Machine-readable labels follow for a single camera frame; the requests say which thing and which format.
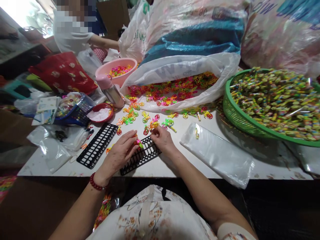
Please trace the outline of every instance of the person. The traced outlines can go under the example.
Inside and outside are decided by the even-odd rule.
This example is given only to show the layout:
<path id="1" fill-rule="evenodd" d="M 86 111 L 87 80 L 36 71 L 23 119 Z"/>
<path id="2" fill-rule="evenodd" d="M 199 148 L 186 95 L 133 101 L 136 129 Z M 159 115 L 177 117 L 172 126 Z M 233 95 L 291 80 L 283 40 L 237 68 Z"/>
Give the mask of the person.
<path id="1" fill-rule="evenodd" d="M 114 144 L 93 176 L 104 187 L 139 146 L 137 131 L 129 131 Z M 213 239 L 255 240 L 255 232 L 231 202 L 175 147 L 170 133 L 158 126 L 150 136 L 171 161 L 207 220 L 177 194 L 150 185 L 111 212 L 92 232 L 104 196 L 89 183 L 51 235 L 56 239 Z"/>
<path id="2" fill-rule="evenodd" d="M 105 39 L 89 31 L 86 26 L 95 21 L 88 15 L 88 8 L 83 1 L 58 0 L 57 10 L 54 11 L 53 36 L 61 52 L 79 52 L 92 48 L 102 62 L 108 54 L 108 49 L 119 50 L 117 41 Z"/>

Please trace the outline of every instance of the green plastic basket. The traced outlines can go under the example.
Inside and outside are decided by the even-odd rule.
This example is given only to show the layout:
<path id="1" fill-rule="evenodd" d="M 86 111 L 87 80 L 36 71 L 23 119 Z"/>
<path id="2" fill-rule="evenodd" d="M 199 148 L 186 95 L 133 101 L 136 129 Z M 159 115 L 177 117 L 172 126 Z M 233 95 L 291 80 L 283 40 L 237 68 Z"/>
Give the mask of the green plastic basket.
<path id="1" fill-rule="evenodd" d="M 235 80 L 242 79 L 245 75 L 248 74 L 249 71 L 250 69 L 238 72 L 236 75 L 231 77 L 226 83 L 226 93 L 223 98 L 223 111 L 226 117 L 229 119 L 229 121 L 243 132 L 246 132 L 256 137 L 285 140 L 308 147 L 320 147 L 320 140 L 306 141 L 282 135 L 274 130 L 271 130 L 261 125 L 240 109 L 240 107 L 234 102 L 231 96 L 230 86 L 233 85 L 233 82 Z M 320 86 L 317 83 L 314 87 L 317 90 L 317 92 L 319 92 Z"/>

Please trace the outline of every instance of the blue plastic basket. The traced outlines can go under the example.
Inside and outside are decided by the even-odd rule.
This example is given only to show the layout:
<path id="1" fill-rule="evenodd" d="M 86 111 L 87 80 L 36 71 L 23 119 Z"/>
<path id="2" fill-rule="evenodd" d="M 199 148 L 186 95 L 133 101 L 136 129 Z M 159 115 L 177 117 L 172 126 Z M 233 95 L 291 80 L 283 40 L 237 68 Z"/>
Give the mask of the blue plastic basket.
<path id="1" fill-rule="evenodd" d="M 87 114 L 93 108 L 96 103 L 84 93 L 81 100 L 73 107 L 73 109 L 64 117 L 56 117 L 54 124 L 58 125 L 78 125 L 81 127 L 86 127 L 90 119 L 87 117 Z"/>

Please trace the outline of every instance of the pink thermos lid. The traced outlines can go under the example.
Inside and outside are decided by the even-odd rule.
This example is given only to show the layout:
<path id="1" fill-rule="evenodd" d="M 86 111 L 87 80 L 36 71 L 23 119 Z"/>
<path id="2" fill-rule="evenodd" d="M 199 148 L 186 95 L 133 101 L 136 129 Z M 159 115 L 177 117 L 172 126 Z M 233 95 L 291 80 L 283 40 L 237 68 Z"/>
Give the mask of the pink thermos lid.
<path id="1" fill-rule="evenodd" d="M 102 90 L 112 87 L 113 83 L 111 82 L 111 79 L 112 76 L 110 74 L 100 74 L 96 77 L 97 84 Z"/>

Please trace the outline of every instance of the white shirt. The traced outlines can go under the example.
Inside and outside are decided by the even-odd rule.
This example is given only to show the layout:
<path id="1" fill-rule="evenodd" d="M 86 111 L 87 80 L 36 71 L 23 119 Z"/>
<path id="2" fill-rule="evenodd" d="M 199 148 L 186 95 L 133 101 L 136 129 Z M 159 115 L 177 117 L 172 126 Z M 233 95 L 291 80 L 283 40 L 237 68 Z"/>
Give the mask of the white shirt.
<path id="1" fill-rule="evenodd" d="M 54 11 L 53 35 L 61 52 L 79 52 L 90 48 L 88 40 L 94 35 L 89 32 L 84 22 L 77 22 L 76 17 L 65 11 Z"/>
<path id="2" fill-rule="evenodd" d="M 177 194 L 150 185 L 124 206 L 114 210 L 87 240 L 256 240 L 234 223 L 224 223 L 217 236 L 210 226 Z"/>

